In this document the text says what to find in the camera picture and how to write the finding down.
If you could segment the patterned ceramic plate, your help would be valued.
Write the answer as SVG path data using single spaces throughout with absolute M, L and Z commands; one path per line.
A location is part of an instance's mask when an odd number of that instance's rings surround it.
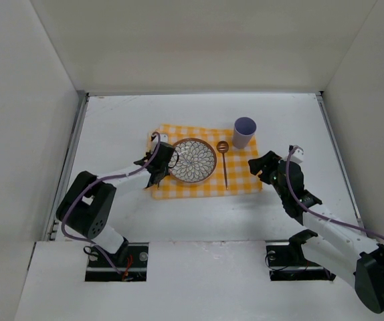
M 169 167 L 170 176 L 185 184 L 206 181 L 215 171 L 217 156 L 209 143 L 199 138 L 178 140 L 173 147 L 179 153 L 175 167 Z

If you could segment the yellow white checkered cloth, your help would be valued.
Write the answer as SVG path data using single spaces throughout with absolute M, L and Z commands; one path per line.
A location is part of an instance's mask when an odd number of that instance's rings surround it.
M 213 147 L 217 156 L 217 166 L 214 173 L 202 183 L 185 184 L 166 176 L 160 183 L 160 189 L 154 185 L 150 188 L 154 199 L 180 199 L 196 197 L 221 197 L 257 193 L 262 190 L 259 178 L 250 173 L 248 161 L 258 158 L 256 139 L 252 138 L 243 149 L 233 147 L 233 131 L 230 129 L 213 129 L 193 126 L 162 124 L 157 132 L 169 135 L 169 144 L 174 145 L 184 138 L 199 138 Z M 223 159 L 216 149 L 221 140 L 228 142 L 229 151 L 226 153 L 228 189 L 225 188 Z

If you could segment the lavender paper cup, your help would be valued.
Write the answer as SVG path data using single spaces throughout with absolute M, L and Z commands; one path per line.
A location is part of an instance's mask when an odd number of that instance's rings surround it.
M 257 124 L 249 117 L 238 118 L 234 122 L 232 143 L 238 149 L 245 148 L 257 130 Z

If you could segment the copper spoon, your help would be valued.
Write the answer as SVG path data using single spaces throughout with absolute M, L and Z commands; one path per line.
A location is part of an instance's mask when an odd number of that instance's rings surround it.
M 227 181 L 227 166 L 226 166 L 226 158 L 225 155 L 229 151 L 229 144 L 228 142 L 221 140 L 217 143 L 216 149 L 219 153 L 222 155 L 223 159 L 223 173 L 224 173 L 224 181 L 225 181 L 225 188 L 228 189 L 228 181 Z

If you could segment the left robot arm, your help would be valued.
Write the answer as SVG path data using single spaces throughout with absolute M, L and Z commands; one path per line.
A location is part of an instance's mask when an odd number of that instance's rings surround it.
M 108 225 L 108 217 L 116 196 L 158 185 L 169 174 L 169 163 L 175 148 L 166 143 L 156 144 L 145 157 L 133 165 L 105 177 L 88 171 L 77 175 L 56 211 L 56 218 L 94 247 L 118 258 L 128 247 L 128 241 Z

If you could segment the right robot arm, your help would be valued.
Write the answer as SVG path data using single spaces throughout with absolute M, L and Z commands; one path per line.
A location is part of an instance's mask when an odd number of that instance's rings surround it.
M 252 175 L 273 186 L 287 215 L 304 227 L 288 240 L 280 267 L 315 263 L 350 285 L 372 312 L 384 312 L 384 236 L 341 221 L 304 186 L 304 152 L 286 158 L 270 151 L 249 160 Z

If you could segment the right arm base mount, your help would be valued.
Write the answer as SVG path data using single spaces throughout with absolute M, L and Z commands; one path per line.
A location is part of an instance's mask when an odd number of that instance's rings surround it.
M 265 264 L 273 282 L 329 281 L 336 275 L 324 267 L 307 260 L 301 246 L 317 234 L 301 231 L 288 241 L 270 241 L 266 244 Z

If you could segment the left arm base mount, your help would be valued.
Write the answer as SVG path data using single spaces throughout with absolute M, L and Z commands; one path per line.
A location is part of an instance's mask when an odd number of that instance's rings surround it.
M 125 241 L 115 254 L 106 252 L 110 262 L 94 245 L 83 248 L 88 256 L 86 282 L 145 282 L 149 260 L 149 243 L 129 243 Z

